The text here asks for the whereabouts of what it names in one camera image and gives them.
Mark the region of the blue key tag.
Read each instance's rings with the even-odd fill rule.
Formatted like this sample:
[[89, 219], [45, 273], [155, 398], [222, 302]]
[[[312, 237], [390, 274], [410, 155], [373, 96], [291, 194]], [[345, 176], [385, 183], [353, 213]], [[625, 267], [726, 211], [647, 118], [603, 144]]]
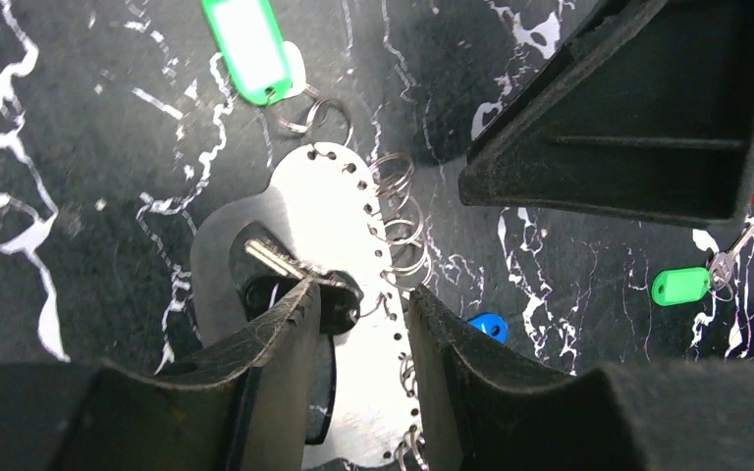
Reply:
[[504, 344], [508, 339], [507, 321], [497, 313], [484, 312], [467, 320], [467, 323], [498, 343]]

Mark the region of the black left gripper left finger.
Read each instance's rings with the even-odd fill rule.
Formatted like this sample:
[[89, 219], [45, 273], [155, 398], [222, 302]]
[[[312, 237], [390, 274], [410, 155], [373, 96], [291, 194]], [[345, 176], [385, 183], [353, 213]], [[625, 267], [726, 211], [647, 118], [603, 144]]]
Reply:
[[0, 470], [297, 470], [320, 288], [144, 377], [110, 361], [0, 364]]

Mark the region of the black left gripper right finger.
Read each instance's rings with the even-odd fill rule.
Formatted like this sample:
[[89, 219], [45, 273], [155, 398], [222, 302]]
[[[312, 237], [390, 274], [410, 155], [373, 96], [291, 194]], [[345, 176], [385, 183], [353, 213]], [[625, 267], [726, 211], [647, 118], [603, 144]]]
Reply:
[[754, 470], [754, 361], [604, 363], [570, 376], [430, 290], [406, 316], [433, 470]]

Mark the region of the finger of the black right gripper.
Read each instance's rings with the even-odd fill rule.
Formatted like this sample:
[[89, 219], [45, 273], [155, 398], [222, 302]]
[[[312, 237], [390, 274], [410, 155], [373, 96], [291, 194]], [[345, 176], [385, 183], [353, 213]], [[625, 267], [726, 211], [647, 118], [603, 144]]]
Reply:
[[473, 143], [462, 203], [690, 228], [754, 192], [754, 1], [601, 1]]

